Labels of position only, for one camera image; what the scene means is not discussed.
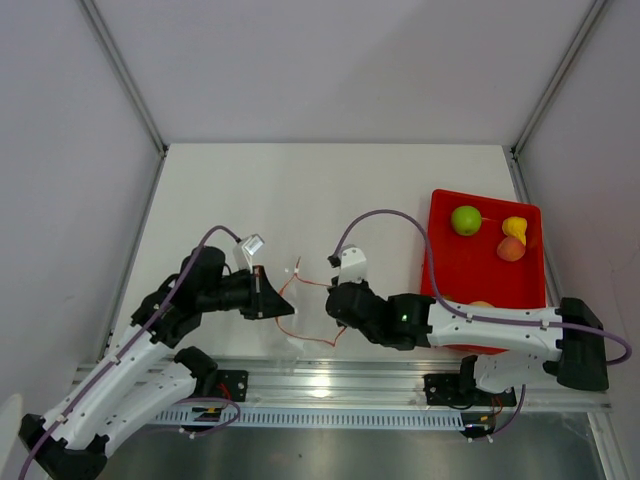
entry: table surface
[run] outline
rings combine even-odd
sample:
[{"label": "table surface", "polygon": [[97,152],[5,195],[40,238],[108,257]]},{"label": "table surface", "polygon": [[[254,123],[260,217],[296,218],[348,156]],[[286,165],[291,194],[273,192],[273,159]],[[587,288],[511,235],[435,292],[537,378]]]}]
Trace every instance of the table surface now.
[{"label": "table surface", "polygon": [[[346,226],[378,208],[406,212],[426,226],[431,194],[444,188],[505,200],[515,193],[500,146],[390,144],[171,145],[115,325],[120,338],[141,300],[154,291],[215,224],[245,237],[259,233],[258,260],[280,288],[302,258],[303,278],[329,283],[327,262]],[[369,282],[386,297],[419,292],[422,237],[403,219],[379,216],[358,225],[348,243],[368,258]],[[215,234],[232,269],[234,242]],[[324,311],[322,287],[294,283],[285,298],[296,315],[281,319],[304,336],[333,339],[338,328]],[[244,320],[237,312],[203,316],[178,348],[195,345],[216,357],[359,360],[450,359],[448,349],[397,352],[348,330],[336,348],[287,337],[274,321]]]}]

